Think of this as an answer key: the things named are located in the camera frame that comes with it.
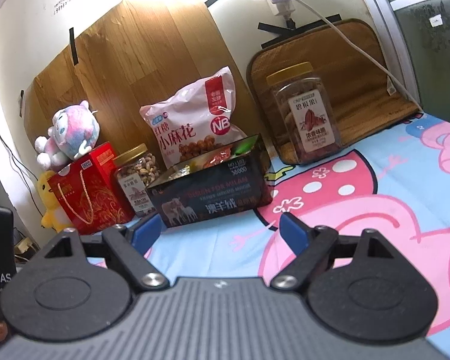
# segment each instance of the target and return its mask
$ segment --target red gift bag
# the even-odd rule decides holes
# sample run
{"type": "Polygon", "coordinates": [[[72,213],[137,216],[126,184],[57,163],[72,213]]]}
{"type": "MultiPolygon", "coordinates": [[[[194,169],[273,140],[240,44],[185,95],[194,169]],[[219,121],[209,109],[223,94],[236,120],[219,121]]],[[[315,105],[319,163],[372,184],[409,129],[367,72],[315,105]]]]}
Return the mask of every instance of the red gift bag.
{"type": "Polygon", "coordinates": [[[80,234],[93,234],[129,222],[135,215],[114,183],[115,156],[110,143],[104,143],[48,179],[80,234]]]}

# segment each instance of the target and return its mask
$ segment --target red text on snack bag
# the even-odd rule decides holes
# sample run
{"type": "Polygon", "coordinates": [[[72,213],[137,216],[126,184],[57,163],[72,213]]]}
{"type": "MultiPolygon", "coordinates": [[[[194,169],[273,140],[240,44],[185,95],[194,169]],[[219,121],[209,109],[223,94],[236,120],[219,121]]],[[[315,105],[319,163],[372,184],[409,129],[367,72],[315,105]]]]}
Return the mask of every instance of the red text on snack bag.
{"type": "Polygon", "coordinates": [[[212,77],[205,81],[208,109],[212,115],[221,115],[227,109],[222,76],[212,77]]]}
{"type": "Polygon", "coordinates": [[[168,123],[162,123],[161,125],[154,127],[154,133],[160,148],[165,151],[180,144],[182,141],[197,135],[197,133],[193,131],[193,127],[190,123],[182,125],[176,130],[170,130],[168,123]]]}
{"type": "Polygon", "coordinates": [[[210,123],[210,130],[216,135],[225,135],[230,131],[230,120],[226,116],[214,117],[210,123]]]}

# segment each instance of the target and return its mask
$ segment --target stuffed toy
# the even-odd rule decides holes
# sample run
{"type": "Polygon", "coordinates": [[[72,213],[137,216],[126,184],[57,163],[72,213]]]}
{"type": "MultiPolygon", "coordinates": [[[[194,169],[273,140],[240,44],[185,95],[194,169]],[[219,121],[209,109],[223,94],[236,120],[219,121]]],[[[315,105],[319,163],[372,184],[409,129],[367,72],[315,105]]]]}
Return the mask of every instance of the stuffed toy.
{"type": "Polygon", "coordinates": [[[38,178],[36,187],[46,208],[45,215],[42,218],[42,226],[45,228],[54,228],[58,233],[65,227],[73,227],[73,225],[48,185],[47,180],[54,174],[55,172],[52,170],[42,173],[38,178]]]}
{"type": "Polygon", "coordinates": [[[86,100],[55,113],[53,125],[56,145],[73,161],[92,151],[100,133],[100,126],[86,100]]]}
{"type": "Polygon", "coordinates": [[[100,126],[86,100],[59,110],[53,116],[53,126],[48,129],[49,138],[35,140],[38,165],[43,171],[60,171],[92,151],[99,132],[100,126]]]}
{"type": "Polygon", "coordinates": [[[53,130],[54,127],[48,129],[48,139],[46,137],[38,137],[35,140],[35,150],[38,153],[37,164],[42,171],[51,169],[54,172],[58,172],[71,162],[56,145],[53,139],[53,130]]]}

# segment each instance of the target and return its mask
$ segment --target black gift box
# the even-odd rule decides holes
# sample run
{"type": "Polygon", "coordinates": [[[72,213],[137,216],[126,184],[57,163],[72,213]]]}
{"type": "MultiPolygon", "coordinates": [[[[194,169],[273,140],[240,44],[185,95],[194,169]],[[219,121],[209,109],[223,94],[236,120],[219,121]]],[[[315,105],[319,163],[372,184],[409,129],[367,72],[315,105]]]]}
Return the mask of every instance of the black gift box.
{"type": "Polygon", "coordinates": [[[254,135],[174,165],[147,193],[167,227],[217,218],[271,203],[264,179],[270,165],[262,137],[254,135]],[[231,158],[203,168],[228,149],[231,158]],[[186,168],[189,174],[170,179],[186,168]]]}

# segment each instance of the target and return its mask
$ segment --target blue bed sheet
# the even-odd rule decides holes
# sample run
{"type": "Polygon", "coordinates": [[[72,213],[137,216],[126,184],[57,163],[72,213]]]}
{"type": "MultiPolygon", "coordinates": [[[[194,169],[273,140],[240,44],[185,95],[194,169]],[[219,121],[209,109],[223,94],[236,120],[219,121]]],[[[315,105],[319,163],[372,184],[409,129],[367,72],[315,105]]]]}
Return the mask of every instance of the blue bed sheet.
{"type": "Polygon", "coordinates": [[[264,277],[295,257],[278,228],[282,212],[341,234],[377,228],[433,285],[439,311],[428,339],[450,357],[450,123],[415,117],[310,166],[272,159],[273,202],[163,232],[149,261],[177,276],[264,277]]]}

